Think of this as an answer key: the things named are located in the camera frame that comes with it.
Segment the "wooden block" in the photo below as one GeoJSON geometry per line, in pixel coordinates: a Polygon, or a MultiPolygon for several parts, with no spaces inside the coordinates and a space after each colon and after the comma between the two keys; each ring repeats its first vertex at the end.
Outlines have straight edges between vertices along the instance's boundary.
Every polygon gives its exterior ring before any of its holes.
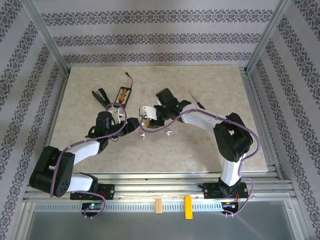
{"type": "Polygon", "coordinates": [[[163,213],[162,199],[161,198],[156,198],[155,199],[155,213],[156,214],[162,214],[163,213]]]}
{"type": "Polygon", "coordinates": [[[185,219],[193,219],[192,214],[192,197],[185,196],[184,197],[184,212],[185,212],[185,219]]]}

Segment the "enclosure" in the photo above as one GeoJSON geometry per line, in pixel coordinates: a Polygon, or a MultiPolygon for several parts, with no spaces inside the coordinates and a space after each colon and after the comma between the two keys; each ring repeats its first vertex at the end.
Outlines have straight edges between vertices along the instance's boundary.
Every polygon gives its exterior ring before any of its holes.
{"type": "Polygon", "coordinates": [[[112,230],[118,239],[320,239],[319,4],[1,0],[1,239],[102,238],[112,230]],[[129,134],[74,167],[115,185],[104,231],[69,194],[50,198],[28,185],[45,146],[64,148],[94,125],[103,108],[91,91],[117,99],[130,84],[125,72],[133,78],[130,117],[169,88],[217,114],[238,112],[258,134],[261,151],[243,171],[255,187],[239,218],[214,213],[198,188],[222,171],[214,138],[180,123],[170,136],[129,134]],[[193,199],[192,221],[181,213],[184,196],[193,199]]]}

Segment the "marble tabletop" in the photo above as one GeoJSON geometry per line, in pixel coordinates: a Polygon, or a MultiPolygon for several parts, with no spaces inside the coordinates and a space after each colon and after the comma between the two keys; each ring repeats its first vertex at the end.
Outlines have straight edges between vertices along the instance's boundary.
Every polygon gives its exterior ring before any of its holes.
{"type": "MultiPolygon", "coordinates": [[[[129,117],[139,117],[140,106],[157,104],[155,94],[169,88],[179,100],[196,104],[191,94],[211,112],[228,115],[235,112],[244,124],[257,133],[246,91],[237,65],[198,66],[119,66],[73,67],[67,82],[50,145],[59,148],[82,140],[95,125],[104,108],[91,91],[103,88],[113,101],[120,87],[132,93],[126,106],[129,117]]],[[[74,172],[141,173],[141,172],[212,172],[220,173],[223,157],[213,134],[194,125],[177,122],[167,136],[164,131],[140,137],[140,129],[109,141],[100,154],[74,166],[74,172]]],[[[250,152],[256,148],[254,143],[250,152]]],[[[247,172],[267,171],[262,150],[248,159],[247,172]]]]}

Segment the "wall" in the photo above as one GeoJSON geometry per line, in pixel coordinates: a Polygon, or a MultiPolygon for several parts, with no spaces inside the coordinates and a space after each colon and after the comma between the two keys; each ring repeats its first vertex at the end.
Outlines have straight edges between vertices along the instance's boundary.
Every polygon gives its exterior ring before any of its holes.
{"type": "Polygon", "coordinates": [[[312,239],[320,239],[319,16],[319,1],[293,1],[251,73],[312,239]]]}
{"type": "Polygon", "coordinates": [[[37,0],[70,66],[245,67],[280,0],[37,0]]]}
{"type": "Polygon", "coordinates": [[[18,0],[0,0],[0,240],[10,239],[63,74],[18,0]]]}

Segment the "robotic arm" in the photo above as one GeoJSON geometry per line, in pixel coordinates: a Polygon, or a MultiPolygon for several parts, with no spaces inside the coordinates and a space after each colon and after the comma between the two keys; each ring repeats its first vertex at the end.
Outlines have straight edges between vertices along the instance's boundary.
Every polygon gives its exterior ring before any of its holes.
{"type": "MultiPolygon", "coordinates": [[[[159,105],[153,107],[142,106],[139,109],[139,115],[144,119],[147,118],[148,128],[159,128],[165,125],[168,119],[175,119],[182,112],[197,109],[203,113],[209,113],[191,102],[183,100],[179,102],[170,92],[168,88],[156,94],[159,105]]],[[[241,160],[246,156],[250,149],[253,139],[250,133],[241,127],[227,123],[226,121],[218,120],[212,116],[208,116],[197,111],[191,111],[183,114],[178,118],[179,122],[193,124],[202,129],[205,129],[214,134],[218,150],[223,156],[223,170],[219,177],[219,190],[225,198],[235,194],[241,179],[238,175],[241,160]]],[[[219,116],[230,121],[236,122],[245,126],[240,116],[236,113],[231,113],[227,116],[219,116]]]]}
{"type": "MultiPolygon", "coordinates": [[[[117,121],[109,111],[102,111],[98,114],[95,126],[89,130],[84,143],[75,145],[62,155],[54,182],[54,196],[61,197],[66,192],[96,193],[98,191],[98,179],[90,174],[73,173],[74,165],[101,153],[108,146],[109,139],[122,137],[136,130],[139,127],[139,121],[135,117],[128,118],[124,128],[119,131],[123,125],[124,121],[117,121]],[[111,137],[92,140],[106,135],[111,135],[111,137]]],[[[53,146],[43,149],[29,180],[31,187],[50,193],[54,175],[53,167],[57,168],[56,164],[61,152],[60,149],[53,146]]]]}

